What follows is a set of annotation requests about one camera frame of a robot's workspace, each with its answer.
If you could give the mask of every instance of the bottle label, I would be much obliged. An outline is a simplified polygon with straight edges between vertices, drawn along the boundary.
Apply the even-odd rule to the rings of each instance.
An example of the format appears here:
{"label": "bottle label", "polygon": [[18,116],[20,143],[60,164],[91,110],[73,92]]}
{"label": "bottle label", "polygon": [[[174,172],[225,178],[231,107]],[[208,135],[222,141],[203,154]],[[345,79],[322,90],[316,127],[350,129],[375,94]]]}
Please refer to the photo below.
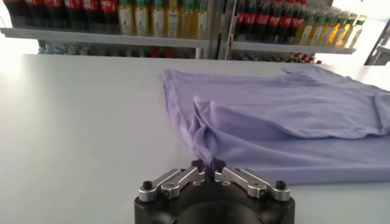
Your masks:
{"label": "bottle label", "polygon": [[247,13],[245,14],[245,23],[246,24],[253,24],[256,21],[256,14],[254,13]]}
{"label": "bottle label", "polygon": [[99,1],[98,0],[83,0],[83,8],[85,10],[98,10]]}
{"label": "bottle label", "polygon": [[314,46],[318,42],[318,38],[322,33],[322,26],[317,27],[316,31],[314,32],[313,39],[311,39],[310,45]]}
{"label": "bottle label", "polygon": [[119,20],[121,22],[122,34],[131,35],[132,34],[132,12],[131,9],[121,9],[119,10]]}
{"label": "bottle label", "polygon": [[289,27],[290,26],[290,23],[291,23],[291,17],[287,17],[287,16],[282,16],[280,18],[280,25],[282,27]]}
{"label": "bottle label", "polygon": [[136,34],[138,36],[146,36],[146,15],[144,10],[135,12],[136,19]]}
{"label": "bottle label", "polygon": [[258,14],[256,18],[256,23],[259,25],[265,25],[267,24],[269,19],[269,14],[264,15],[264,14]]}
{"label": "bottle label", "polygon": [[270,26],[277,26],[280,20],[280,16],[270,16],[268,20],[268,24]]}
{"label": "bottle label", "polygon": [[163,12],[156,11],[153,13],[153,32],[155,37],[163,36]]}
{"label": "bottle label", "polygon": [[305,27],[305,30],[303,31],[302,34],[302,39],[300,39],[300,43],[299,43],[300,45],[306,44],[307,38],[309,37],[309,34],[311,32],[311,28],[313,28],[311,25]]}
{"label": "bottle label", "polygon": [[101,0],[102,10],[105,13],[115,12],[118,8],[117,0]]}
{"label": "bottle label", "polygon": [[206,39],[207,15],[200,14],[197,19],[197,38]]}
{"label": "bottle label", "polygon": [[177,37],[177,25],[178,25],[177,12],[170,12],[168,15],[168,37],[171,38]]}

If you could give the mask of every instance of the red label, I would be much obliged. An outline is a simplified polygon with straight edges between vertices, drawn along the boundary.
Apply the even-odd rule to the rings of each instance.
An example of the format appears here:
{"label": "red label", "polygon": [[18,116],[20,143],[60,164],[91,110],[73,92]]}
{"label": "red label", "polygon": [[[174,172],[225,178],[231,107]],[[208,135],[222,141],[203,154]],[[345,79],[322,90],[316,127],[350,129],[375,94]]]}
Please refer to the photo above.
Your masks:
{"label": "red label", "polygon": [[60,7],[62,0],[44,0],[44,4],[47,7]]}
{"label": "red label", "polygon": [[101,0],[103,12],[115,12],[118,8],[118,1],[116,0]]}
{"label": "red label", "polygon": [[245,23],[253,24],[256,20],[256,14],[253,13],[247,13],[245,14]]}
{"label": "red label", "polygon": [[99,0],[82,0],[83,8],[86,10],[97,10],[99,9]]}
{"label": "red label", "polygon": [[269,17],[268,24],[271,26],[277,26],[279,23],[280,17],[279,16],[271,16]]}
{"label": "red label", "polygon": [[279,24],[283,27],[289,27],[290,26],[290,23],[291,23],[291,17],[285,17],[285,16],[282,16],[280,18],[280,22]]}
{"label": "red label", "polygon": [[269,15],[263,15],[263,14],[258,14],[256,18],[256,23],[259,25],[265,25],[268,22]]}

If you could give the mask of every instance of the yellow liquid bottle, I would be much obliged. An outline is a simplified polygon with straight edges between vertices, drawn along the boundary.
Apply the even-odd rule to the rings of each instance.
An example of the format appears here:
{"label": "yellow liquid bottle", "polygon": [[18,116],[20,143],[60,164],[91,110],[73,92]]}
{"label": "yellow liquid bottle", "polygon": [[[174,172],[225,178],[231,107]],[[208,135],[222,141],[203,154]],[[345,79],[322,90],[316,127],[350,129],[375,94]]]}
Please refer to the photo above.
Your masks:
{"label": "yellow liquid bottle", "polygon": [[298,28],[297,34],[295,35],[294,44],[300,44],[301,43],[303,34],[305,33],[305,31],[307,32],[307,30],[306,30],[307,26],[310,26],[309,32],[311,31],[311,25],[310,24],[313,23],[314,14],[315,13],[316,13],[315,10],[307,9],[307,13],[305,15],[305,21]]}
{"label": "yellow liquid bottle", "polygon": [[306,45],[316,45],[322,29],[324,28],[325,13],[325,10],[320,10],[317,12],[313,27],[311,28],[311,32],[305,43]]}
{"label": "yellow liquid bottle", "polygon": [[179,26],[179,11],[177,10],[177,0],[169,0],[167,23],[168,37],[177,38],[177,31]]}
{"label": "yellow liquid bottle", "polygon": [[193,0],[187,0],[185,11],[183,13],[183,37],[193,38],[194,33],[194,2]]}
{"label": "yellow liquid bottle", "polygon": [[346,42],[352,33],[353,24],[354,24],[355,20],[357,19],[357,17],[358,17],[358,15],[356,13],[351,13],[349,18],[347,19],[347,23],[344,25],[344,32],[337,39],[336,47],[344,47],[344,45],[346,45]]}
{"label": "yellow liquid bottle", "polygon": [[152,15],[152,34],[155,37],[163,37],[165,35],[165,13],[162,0],[154,0],[154,9]]}
{"label": "yellow liquid bottle", "polygon": [[138,36],[148,35],[149,14],[145,6],[145,0],[136,0],[135,25]]}
{"label": "yellow liquid bottle", "polygon": [[363,31],[363,24],[366,21],[367,16],[361,15],[358,18],[358,21],[356,22],[356,25],[352,28],[352,33],[349,36],[346,45],[344,47],[346,48],[353,48],[358,41],[361,32]]}
{"label": "yellow liquid bottle", "polygon": [[120,0],[118,7],[119,25],[123,35],[133,34],[133,7],[129,0]]}
{"label": "yellow liquid bottle", "polygon": [[329,36],[329,39],[327,40],[327,43],[325,46],[328,47],[335,47],[336,42],[334,40],[338,40],[338,38],[341,36],[341,34],[344,32],[343,25],[347,21],[347,18],[349,16],[349,12],[342,12],[341,16],[337,19],[335,25],[333,25],[333,28],[331,30],[331,34]]}

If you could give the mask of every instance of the metal bracket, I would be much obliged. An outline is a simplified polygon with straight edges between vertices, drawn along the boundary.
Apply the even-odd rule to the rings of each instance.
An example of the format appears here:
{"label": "metal bracket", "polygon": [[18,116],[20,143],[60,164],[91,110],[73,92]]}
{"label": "metal bracket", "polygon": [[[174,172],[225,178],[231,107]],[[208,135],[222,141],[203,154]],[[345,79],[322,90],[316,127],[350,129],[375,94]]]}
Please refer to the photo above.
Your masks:
{"label": "metal bracket", "polygon": [[268,194],[278,201],[288,201],[290,199],[290,189],[284,181],[276,181],[270,184],[262,178],[254,175],[249,169],[236,169],[224,167],[221,172],[216,171],[215,181],[234,182],[247,191],[251,197],[261,198]]}

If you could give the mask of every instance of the plastic bottle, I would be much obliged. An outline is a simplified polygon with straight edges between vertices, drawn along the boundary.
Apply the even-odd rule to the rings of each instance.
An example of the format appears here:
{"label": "plastic bottle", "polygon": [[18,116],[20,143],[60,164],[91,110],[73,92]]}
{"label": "plastic bottle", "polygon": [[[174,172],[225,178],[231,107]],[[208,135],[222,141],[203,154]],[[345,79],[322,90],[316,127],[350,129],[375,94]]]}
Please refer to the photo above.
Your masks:
{"label": "plastic bottle", "polygon": [[356,22],[356,25],[352,29],[352,33],[349,36],[346,45],[344,47],[346,48],[353,48],[358,41],[361,32],[363,31],[363,24],[367,20],[366,15],[361,15],[358,18],[358,21]]}
{"label": "plastic bottle", "polygon": [[197,39],[204,40],[207,37],[207,1],[199,3],[199,13],[197,15]]}
{"label": "plastic bottle", "polygon": [[101,0],[106,29],[110,33],[119,33],[118,0]]}
{"label": "plastic bottle", "polygon": [[168,37],[178,37],[179,11],[177,10],[177,0],[169,0],[168,18]]}
{"label": "plastic bottle", "polygon": [[280,21],[283,0],[274,0],[269,9],[269,19],[265,29],[265,40],[274,41],[275,31]]}
{"label": "plastic bottle", "polygon": [[282,13],[280,14],[280,21],[275,32],[275,43],[284,43],[288,27],[294,14],[294,0],[287,0],[282,5]]}
{"label": "plastic bottle", "polygon": [[303,22],[303,17],[305,15],[305,7],[307,0],[296,0],[294,5],[294,13],[292,14],[292,20],[290,26],[287,29],[286,33],[286,42],[288,44],[293,44],[295,40],[295,36],[300,25]]}
{"label": "plastic bottle", "polygon": [[306,45],[315,46],[317,44],[322,33],[322,29],[324,28],[326,12],[327,10],[325,9],[325,6],[322,6],[321,9],[317,11],[313,28],[311,29],[307,42],[305,43]]}
{"label": "plastic bottle", "polygon": [[152,16],[152,31],[153,36],[163,37],[164,36],[164,8],[162,0],[154,0],[154,9]]}
{"label": "plastic bottle", "polygon": [[326,46],[336,46],[336,42],[338,38],[341,36],[341,34],[344,32],[344,23],[347,21],[347,18],[349,16],[348,11],[343,11],[340,15],[340,17],[337,19],[335,25],[333,25],[331,34],[329,36],[329,39],[327,40]]}
{"label": "plastic bottle", "polygon": [[297,35],[294,39],[294,44],[302,45],[303,43],[306,43],[307,38],[309,37],[309,34],[311,32],[312,23],[314,21],[314,15],[316,11],[315,9],[306,8],[306,15],[305,15],[305,21],[300,25]]}
{"label": "plastic bottle", "polygon": [[120,0],[119,2],[119,22],[121,33],[131,35],[133,33],[133,7],[129,0]]}
{"label": "plastic bottle", "polygon": [[136,24],[136,34],[138,36],[146,36],[148,34],[148,24],[149,17],[147,14],[147,7],[145,5],[145,0],[136,0],[136,9],[135,9],[135,24]]}
{"label": "plastic bottle", "polygon": [[256,22],[254,25],[255,40],[264,40],[264,30],[269,19],[269,0],[258,0]]}
{"label": "plastic bottle", "polygon": [[344,45],[346,45],[346,42],[352,33],[353,24],[355,23],[355,20],[357,19],[357,17],[358,17],[358,15],[356,13],[350,14],[349,18],[347,19],[346,24],[344,25],[343,33],[337,39],[336,47],[344,47]]}

